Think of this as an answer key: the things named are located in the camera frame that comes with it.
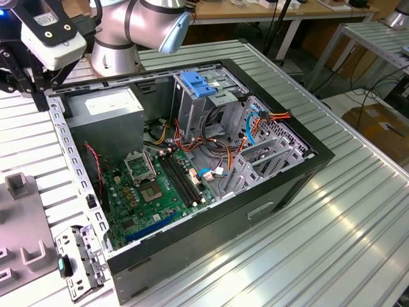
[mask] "slotted aluminum surface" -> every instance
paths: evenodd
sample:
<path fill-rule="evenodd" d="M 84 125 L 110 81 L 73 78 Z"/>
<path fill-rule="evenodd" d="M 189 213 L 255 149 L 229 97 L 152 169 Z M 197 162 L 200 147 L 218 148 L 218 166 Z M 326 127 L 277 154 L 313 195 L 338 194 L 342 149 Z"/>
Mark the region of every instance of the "slotted aluminum surface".
<path fill-rule="evenodd" d="M 401 52 L 409 45 L 409 29 L 397 31 L 381 22 L 368 22 L 345 24 L 341 31 L 390 64 L 398 68 L 409 65 L 409 57 Z"/>
<path fill-rule="evenodd" d="M 147 69 L 232 58 L 336 157 L 291 205 L 126 306 L 392 306 L 409 284 L 408 175 L 321 107 L 250 45 L 141 53 Z M 76 78 L 90 78 L 80 63 Z M 1 94 L 0 180 L 34 175 L 53 236 L 84 224 L 76 189 L 47 113 Z M 2 298 L 2 306 L 71 306 L 53 272 Z M 117 306 L 112 281 L 78 306 Z"/>

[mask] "expansion slot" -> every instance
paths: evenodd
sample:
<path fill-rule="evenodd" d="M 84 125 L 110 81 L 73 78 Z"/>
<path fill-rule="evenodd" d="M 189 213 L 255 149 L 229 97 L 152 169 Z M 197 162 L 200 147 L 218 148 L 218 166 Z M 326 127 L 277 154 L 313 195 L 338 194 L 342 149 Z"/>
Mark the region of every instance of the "expansion slot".
<path fill-rule="evenodd" d="M 172 217 L 174 215 L 175 215 L 175 213 L 171 214 L 167 218 L 165 218 L 165 219 L 163 219 L 163 220 L 161 220 L 161 221 L 159 221 L 159 222 L 157 222 L 155 224 L 152 224 L 152 225 L 150 225 L 150 226 L 148 226 L 148 227 L 146 227 L 146 228 L 144 228 L 142 230 L 139 230 L 138 232 L 133 233 L 132 235 L 127 235 L 125 237 L 125 240 L 127 240 L 127 242 L 132 242 L 133 240 L 140 239 L 140 238 L 144 237 L 145 235 L 148 235 L 148 234 L 150 234 L 152 232 L 157 231 L 158 229 L 161 229 L 162 227 L 164 227 L 164 226 L 166 226 L 166 225 L 168 225 L 168 224 L 170 224 L 172 222 Z"/>
<path fill-rule="evenodd" d="M 165 155 L 159 157 L 158 160 L 184 204 L 188 208 L 198 204 L 201 201 L 199 193 L 195 190 L 192 182 L 187 179 L 175 159 L 171 155 Z"/>

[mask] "ram slot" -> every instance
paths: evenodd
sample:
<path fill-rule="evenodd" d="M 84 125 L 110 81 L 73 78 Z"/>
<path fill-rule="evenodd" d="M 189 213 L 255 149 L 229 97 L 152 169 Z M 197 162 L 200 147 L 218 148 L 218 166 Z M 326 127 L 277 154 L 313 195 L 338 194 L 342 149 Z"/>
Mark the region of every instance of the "ram slot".
<path fill-rule="evenodd" d="M 181 166 L 176 162 L 175 159 L 173 159 L 173 157 L 169 157 L 169 162 L 173 169 L 180 174 L 180 179 L 185 185 L 184 187 L 187 188 L 190 197 L 193 199 L 193 201 L 199 202 L 201 197 L 199 193 L 195 190 L 193 183 L 185 176 Z"/>
<path fill-rule="evenodd" d="M 159 164 L 164 169 L 167 177 L 172 182 L 173 187 L 176 189 L 176 191 L 182 198 L 184 204 L 190 207 L 192 204 L 190 196 L 187 193 L 187 191 L 183 188 L 183 184 L 178 180 L 178 175 L 173 171 L 173 168 L 171 167 L 169 161 L 167 160 L 167 157 L 159 158 Z"/>
<path fill-rule="evenodd" d="M 191 207 L 194 202 L 200 201 L 200 195 L 173 157 L 160 158 L 159 163 L 187 207 Z"/>

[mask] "motherboard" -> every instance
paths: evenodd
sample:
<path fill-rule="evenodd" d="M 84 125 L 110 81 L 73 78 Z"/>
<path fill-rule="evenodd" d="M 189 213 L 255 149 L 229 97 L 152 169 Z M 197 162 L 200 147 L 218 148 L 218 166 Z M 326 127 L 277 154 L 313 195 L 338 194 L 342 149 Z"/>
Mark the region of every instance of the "motherboard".
<path fill-rule="evenodd" d="M 215 202 L 207 183 L 195 177 L 196 171 L 185 153 L 177 150 L 153 157 L 137 153 L 103 172 L 112 247 L 117 250 Z"/>

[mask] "open computer tower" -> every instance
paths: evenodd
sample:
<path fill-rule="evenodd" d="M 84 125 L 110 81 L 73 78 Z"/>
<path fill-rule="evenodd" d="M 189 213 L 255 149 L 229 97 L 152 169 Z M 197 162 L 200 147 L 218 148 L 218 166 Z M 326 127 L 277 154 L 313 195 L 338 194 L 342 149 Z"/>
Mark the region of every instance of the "open computer tower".
<path fill-rule="evenodd" d="M 288 205 L 334 154 L 231 60 L 47 96 L 88 224 L 56 239 L 74 302 L 120 304 Z"/>

